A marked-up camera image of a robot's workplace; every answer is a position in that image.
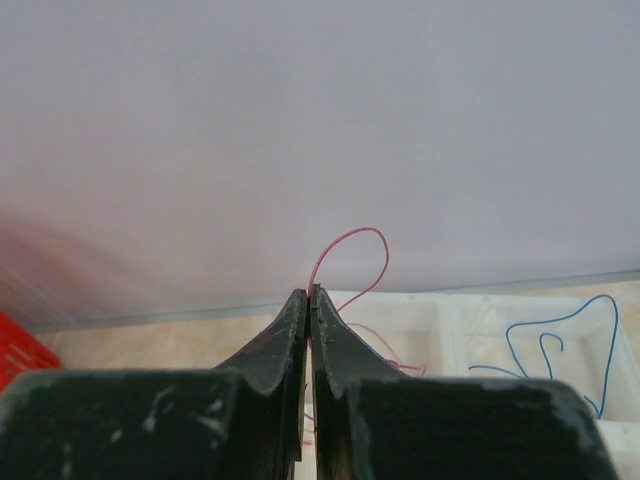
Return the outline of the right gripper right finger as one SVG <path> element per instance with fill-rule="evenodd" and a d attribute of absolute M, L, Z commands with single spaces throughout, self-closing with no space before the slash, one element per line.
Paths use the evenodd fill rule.
<path fill-rule="evenodd" d="M 361 389 L 405 379 L 349 326 L 327 291 L 310 290 L 316 466 L 319 479 L 371 479 L 370 428 Z"/>

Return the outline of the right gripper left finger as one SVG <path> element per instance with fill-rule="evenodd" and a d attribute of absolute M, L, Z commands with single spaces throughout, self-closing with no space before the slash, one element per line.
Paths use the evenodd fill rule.
<path fill-rule="evenodd" d="M 211 371 L 207 428 L 215 479 L 291 479 L 302 456 L 306 292 Z"/>

